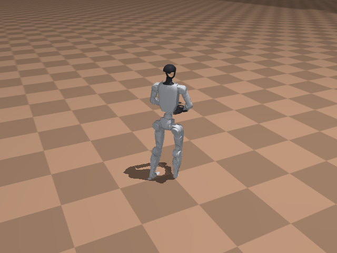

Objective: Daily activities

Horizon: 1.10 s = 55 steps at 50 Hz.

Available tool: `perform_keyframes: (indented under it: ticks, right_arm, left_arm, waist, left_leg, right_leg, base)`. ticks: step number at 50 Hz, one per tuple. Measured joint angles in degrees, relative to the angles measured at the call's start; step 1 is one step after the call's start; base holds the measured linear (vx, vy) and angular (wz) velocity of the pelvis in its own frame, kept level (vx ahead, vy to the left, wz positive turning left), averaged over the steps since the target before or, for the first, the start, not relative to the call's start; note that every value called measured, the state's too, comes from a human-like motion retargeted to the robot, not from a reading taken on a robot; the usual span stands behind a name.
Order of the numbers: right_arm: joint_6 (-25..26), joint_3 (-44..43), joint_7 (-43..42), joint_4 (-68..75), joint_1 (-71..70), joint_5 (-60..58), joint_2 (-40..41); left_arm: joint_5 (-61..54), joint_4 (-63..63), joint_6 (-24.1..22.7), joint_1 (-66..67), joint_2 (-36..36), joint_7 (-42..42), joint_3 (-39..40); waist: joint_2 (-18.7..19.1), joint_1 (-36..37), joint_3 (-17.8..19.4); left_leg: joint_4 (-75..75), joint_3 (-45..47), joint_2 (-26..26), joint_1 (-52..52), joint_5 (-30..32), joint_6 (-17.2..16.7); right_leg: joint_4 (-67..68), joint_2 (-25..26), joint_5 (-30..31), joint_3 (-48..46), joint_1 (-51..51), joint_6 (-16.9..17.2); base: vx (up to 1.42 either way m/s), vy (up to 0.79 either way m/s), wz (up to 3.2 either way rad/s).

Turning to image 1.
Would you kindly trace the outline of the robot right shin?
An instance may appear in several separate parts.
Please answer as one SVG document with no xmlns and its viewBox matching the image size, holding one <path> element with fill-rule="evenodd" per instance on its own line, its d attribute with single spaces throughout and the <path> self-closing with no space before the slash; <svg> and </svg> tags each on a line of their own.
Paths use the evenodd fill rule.
<svg viewBox="0 0 337 253">
<path fill-rule="evenodd" d="M 174 174 L 173 177 L 177 178 L 178 177 L 178 172 L 179 168 L 181 165 L 181 160 L 182 160 L 182 152 L 178 151 L 177 153 L 177 158 L 173 158 L 173 169 L 174 169 Z"/>
</svg>

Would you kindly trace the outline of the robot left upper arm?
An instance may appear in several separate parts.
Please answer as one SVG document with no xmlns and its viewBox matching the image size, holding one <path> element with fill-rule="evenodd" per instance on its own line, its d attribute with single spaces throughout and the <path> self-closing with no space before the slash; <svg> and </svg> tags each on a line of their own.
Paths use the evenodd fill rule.
<svg viewBox="0 0 337 253">
<path fill-rule="evenodd" d="M 159 82 L 156 82 L 152 86 L 150 102 L 153 105 L 157 104 L 157 98 L 156 98 L 156 96 L 157 96 L 157 93 L 158 93 L 158 85 L 159 85 Z"/>
</svg>

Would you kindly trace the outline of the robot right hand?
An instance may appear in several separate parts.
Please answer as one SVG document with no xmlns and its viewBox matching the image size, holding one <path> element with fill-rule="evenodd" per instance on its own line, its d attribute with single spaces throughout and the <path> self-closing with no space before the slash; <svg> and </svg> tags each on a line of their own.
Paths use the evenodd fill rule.
<svg viewBox="0 0 337 253">
<path fill-rule="evenodd" d="M 177 108 L 177 110 L 175 110 L 175 112 L 173 112 L 173 114 L 180 114 L 182 112 L 187 112 L 187 110 L 183 110 L 184 107 L 180 107 L 180 106 L 177 106 L 179 108 Z"/>
</svg>

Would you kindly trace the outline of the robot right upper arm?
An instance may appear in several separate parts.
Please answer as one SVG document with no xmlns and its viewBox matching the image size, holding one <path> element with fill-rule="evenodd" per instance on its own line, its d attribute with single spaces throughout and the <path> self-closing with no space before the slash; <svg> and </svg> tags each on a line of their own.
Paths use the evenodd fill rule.
<svg viewBox="0 0 337 253">
<path fill-rule="evenodd" d="M 179 94 L 182 95 L 184 101 L 186 102 L 185 107 L 187 109 L 190 109 L 191 107 L 193 107 L 193 105 L 191 103 L 191 100 L 190 100 L 190 96 L 187 92 L 187 87 L 185 85 L 178 85 L 177 90 L 178 90 Z"/>
</svg>

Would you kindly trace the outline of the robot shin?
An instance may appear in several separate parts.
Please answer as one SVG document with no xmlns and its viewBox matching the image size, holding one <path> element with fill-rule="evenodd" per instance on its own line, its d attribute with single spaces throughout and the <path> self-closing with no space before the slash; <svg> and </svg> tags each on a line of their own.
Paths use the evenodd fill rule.
<svg viewBox="0 0 337 253">
<path fill-rule="evenodd" d="M 153 149 L 152 149 L 151 163 L 150 163 L 150 165 L 151 165 L 151 169 L 150 169 L 150 176 L 151 176 L 151 178 L 154 177 L 154 174 L 155 174 L 155 171 L 156 171 L 156 167 L 158 166 L 158 163 L 159 163 L 160 157 L 161 157 L 161 154 L 159 156 L 154 155 L 153 154 Z"/>
<path fill-rule="evenodd" d="M 179 168 L 181 165 L 181 160 L 182 160 L 182 152 L 178 151 L 177 153 L 177 158 L 173 158 L 173 169 L 174 169 L 174 174 L 173 177 L 177 178 L 178 177 L 178 172 Z"/>
</svg>

